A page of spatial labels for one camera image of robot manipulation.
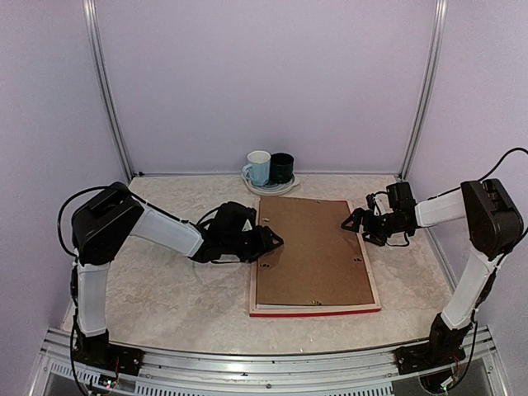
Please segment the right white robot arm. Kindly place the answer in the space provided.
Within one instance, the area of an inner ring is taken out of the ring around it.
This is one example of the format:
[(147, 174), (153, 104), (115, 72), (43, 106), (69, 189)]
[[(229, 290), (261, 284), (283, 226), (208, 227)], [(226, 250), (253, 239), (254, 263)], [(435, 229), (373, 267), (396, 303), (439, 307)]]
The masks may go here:
[(384, 246), (389, 237), (403, 233), (411, 237), (417, 229), (428, 229), (451, 220), (465, 219), (471, 247), (468, 261), (441, 321), (454, 331), (467, 327), (474, 310), (486, 298), (502, 260), (520, 242), (525, 232), (523, 218), (504, 185), (497, 178), (464, 181), (453, 191), (417, 202), (410, 184), (398, 181), (382, 192), (390, 211), (376, 209), (376, 194), (366, 197), (367, 209), (356, 208), (341, 228), (360, 233), (366, 242)]

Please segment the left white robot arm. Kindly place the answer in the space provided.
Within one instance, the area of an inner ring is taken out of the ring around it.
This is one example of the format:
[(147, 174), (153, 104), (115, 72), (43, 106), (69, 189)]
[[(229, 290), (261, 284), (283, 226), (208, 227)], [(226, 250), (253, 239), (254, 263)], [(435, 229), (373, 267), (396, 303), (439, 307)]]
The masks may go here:
[(100, 367), (116, 358), (113, 345), (101, 337), (107, 333), (106, 284), (110, 264), (128, 238), (142, 238), (194, 262), (214, 264), (224, 256), (252, 263), (284, 244), (269, 226), (257, 224), (255, 209), (235, 201), (213, 208), (193, 223), (160, 209), (121, 182), (91, 192), (94, 196), (71, 218), (72, 297), (74, 322), (87, 337), (82, 351)]

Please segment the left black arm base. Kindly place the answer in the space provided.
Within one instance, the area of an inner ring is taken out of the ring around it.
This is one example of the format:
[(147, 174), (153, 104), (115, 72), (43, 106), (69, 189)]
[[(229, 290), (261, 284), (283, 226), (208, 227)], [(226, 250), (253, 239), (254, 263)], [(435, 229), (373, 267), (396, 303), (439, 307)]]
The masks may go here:
[(108, 331), (94, 337), (78, 334), (73, 349), (76, 362), (115, 374), (138, 376), (143, 358), (144, 352), (139, 348), (110, 343)]

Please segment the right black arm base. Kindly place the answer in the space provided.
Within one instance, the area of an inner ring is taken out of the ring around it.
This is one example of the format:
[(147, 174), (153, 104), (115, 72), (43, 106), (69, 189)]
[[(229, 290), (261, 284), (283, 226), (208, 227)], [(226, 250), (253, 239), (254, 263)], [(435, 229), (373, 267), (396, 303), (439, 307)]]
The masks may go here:
[(469, 324), (460, 329), (449, 329), (441, 315), (437, 314), (427, 342), (395, 350), (398, 373), (407, 375), (462, 361), (466, 357), (462, 342), (472, 327)]

